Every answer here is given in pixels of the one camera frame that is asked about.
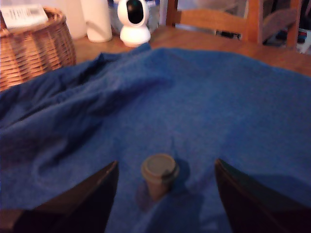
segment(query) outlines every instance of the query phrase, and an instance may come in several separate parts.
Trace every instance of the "white cylinder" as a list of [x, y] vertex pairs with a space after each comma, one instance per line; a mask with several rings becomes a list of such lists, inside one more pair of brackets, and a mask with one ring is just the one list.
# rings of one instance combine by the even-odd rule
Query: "white cylinder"
[[81, 0], [86, 32], [92, 42], [111, 40], [111, 24], [107, 0]]
[[80, 0], [54, 0], [50, 5], [59, 8], [66, 16], [66, 23], [73, 39], [86, 36], [86, 22]]

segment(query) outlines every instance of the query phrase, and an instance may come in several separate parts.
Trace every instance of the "tabletop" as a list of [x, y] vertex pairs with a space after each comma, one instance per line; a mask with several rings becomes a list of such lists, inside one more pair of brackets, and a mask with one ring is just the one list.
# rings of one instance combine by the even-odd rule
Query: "tabletop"
[[[281, 67], [311, 76], [311, 56], [286, 48], [257, 45], [236, 39], [229, 39], [204, 32], [160, 26], [152, 33], [150, 45], [156, 48], [181, 48], [187, 50], [214, 50], [242, 54], [271, 66]], [[119, 53], [130, 51], [117, 35], [111, 41], [92, 43], [87, 37], [74, 41], [77, 62], [92, 60], [101, 52]]]

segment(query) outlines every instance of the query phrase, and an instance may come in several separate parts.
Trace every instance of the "paper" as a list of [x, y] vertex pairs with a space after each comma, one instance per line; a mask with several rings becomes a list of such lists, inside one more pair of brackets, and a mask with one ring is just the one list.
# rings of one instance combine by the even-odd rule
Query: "paper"
[[49, 20], [39, 4], [4, 6], [0, 10], [7, 29], [29, 27]]

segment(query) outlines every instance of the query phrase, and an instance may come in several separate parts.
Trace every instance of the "paper cup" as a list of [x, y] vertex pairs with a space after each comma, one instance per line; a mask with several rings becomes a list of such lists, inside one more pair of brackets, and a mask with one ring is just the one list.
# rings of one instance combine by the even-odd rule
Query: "paper cup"
[[151, 198], [158, 201], [170, 191], [178, 176], [179, 167], [171, 156], [155, 154], [143, 162], [141, 172]]

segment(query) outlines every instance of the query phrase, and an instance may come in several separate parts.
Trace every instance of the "cup lid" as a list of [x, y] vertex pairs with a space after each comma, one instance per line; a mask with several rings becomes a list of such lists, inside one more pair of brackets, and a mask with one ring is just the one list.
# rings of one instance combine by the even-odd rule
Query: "cup lid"
[[146, 181], [169, 183], [178, 176], [179, 167], [168, 154], [155, 154], [143, 162], [141, 172]]

